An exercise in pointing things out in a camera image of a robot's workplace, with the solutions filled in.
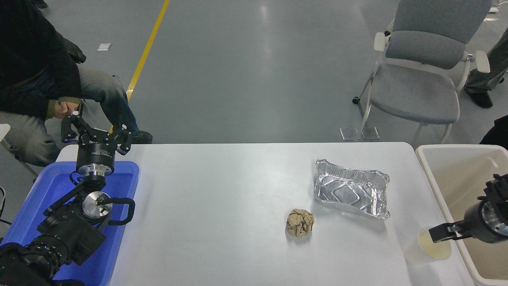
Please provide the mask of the person's hand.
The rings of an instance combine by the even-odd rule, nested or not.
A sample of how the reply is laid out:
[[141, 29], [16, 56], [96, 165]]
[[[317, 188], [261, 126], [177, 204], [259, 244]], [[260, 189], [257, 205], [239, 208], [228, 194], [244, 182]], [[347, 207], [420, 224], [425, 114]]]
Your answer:
[[55, 102], [54, 104], [54, 118], [63, 119], [67, 115], [71, 115], [77, 111], [80, 104], [74, 102]]

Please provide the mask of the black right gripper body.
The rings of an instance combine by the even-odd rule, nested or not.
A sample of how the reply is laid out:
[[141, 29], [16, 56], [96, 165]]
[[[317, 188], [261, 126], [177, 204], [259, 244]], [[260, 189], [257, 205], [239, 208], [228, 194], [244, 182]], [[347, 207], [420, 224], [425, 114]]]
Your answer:
[[488, 201], [470, 207], [463, 224], [468, 235], [482, 242], [499, 243], [508, 239], [507, 211]]

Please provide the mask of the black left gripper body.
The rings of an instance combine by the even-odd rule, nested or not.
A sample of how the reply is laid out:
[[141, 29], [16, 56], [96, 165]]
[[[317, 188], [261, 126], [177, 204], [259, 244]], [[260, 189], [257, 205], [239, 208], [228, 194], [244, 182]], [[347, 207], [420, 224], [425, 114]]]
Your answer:
[[104, 130], [84, 130], [79, 136], [76, 170], [101, 165], [104, 170], [114, 170], [117, 144]]

